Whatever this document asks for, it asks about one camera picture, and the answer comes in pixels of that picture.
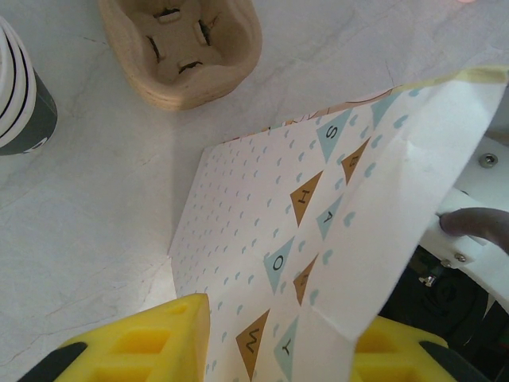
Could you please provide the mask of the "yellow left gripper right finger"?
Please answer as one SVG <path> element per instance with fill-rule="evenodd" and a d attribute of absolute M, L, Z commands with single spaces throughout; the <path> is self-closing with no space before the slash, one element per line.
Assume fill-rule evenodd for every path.
<path fill-rule="evenodd" d="M 357 341 L 352 382 L 491 382 L 441 337 L 376 317 Z"/>

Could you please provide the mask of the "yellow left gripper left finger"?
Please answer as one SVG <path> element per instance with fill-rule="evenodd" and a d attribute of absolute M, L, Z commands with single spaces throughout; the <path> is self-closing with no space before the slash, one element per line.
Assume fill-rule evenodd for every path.
<path fill-rule="evenodd" d="M 204 382 L 209 300 L 190 294 L 75 336 L 17 382 Z"/>

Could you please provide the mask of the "cartoon animal paper gift bag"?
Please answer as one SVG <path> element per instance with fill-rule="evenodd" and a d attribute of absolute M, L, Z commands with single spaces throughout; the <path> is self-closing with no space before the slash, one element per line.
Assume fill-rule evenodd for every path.
<path fill-rule="evenodd" d="M 205 293 L 205 382 L 344 382 L 509 84 L 474 68 L 203 152 L 169 254 Z"/>

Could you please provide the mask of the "stack of cardboard cup carriers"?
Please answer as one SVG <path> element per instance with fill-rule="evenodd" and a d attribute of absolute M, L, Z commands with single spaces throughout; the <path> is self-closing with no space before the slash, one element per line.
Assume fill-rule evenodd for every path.
<path fill-rule="evenodd" d="M 169 111 L 235 90 L 254 70 L 262 30 L 252 0 L 97 0 L 132 88 Z"/>

